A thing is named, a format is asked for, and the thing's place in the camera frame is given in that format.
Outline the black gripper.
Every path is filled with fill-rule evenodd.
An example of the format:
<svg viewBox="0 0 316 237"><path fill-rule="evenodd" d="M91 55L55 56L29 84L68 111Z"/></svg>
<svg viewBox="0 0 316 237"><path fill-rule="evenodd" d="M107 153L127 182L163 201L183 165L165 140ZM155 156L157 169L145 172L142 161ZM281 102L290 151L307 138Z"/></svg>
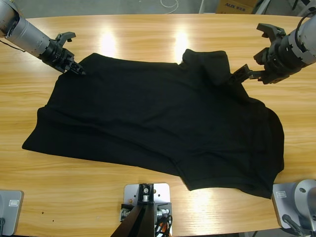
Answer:
<svg viewBox="0 0 316 237"><path fill-rule="evenodd" d="M308 64L294 54L293 48L289 36L276 40L253 56L257 64L264 65L265 71L253 71L245 64L231 74L228 84L243 83L247 79L259 79L263 84L278 83L301 71Z"/></svg>
<svg viewBox="0 0 316 237"><path fill-rule="evenodd" d="M49 40L48 47L39 56L39 59L62 73L72 71L77 75L86 74L84 68L74 61L74 55L69 50L63 48L56 40Z"/></svg>

